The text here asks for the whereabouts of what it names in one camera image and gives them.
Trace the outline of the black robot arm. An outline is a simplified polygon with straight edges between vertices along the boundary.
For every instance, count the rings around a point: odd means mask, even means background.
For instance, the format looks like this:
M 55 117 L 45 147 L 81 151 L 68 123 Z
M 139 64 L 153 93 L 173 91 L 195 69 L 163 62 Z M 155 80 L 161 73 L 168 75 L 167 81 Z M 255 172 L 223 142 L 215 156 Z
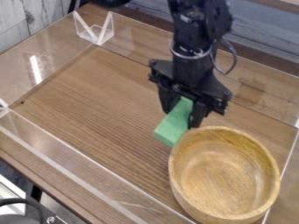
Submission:
M 227 0 L 167 0 L 172 15 L 169 60 L 149 61 L 149 81 L 157 86 L 164 113 L 181 98 L 191 100 L 187 127 L 197 128 L 209 113 L 225 113 L 232 93 L 217 80 L 215 60 L 223 36 L 231 31 Z

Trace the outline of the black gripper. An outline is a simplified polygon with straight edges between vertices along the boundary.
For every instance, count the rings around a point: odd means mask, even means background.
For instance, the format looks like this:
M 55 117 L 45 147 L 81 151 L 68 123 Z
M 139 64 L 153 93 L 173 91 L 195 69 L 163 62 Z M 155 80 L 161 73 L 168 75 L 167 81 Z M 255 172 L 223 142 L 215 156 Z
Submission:
M 199 128 L 209 112 L 220 115 L 232 93 L 213 75 L 216 49 L 199 59 L 172 56 L 172 61 L 149 61 L 149 81 L 157 85 L 163 112 L 168 114 L 181 98 L 192 101 L 188 128 Z

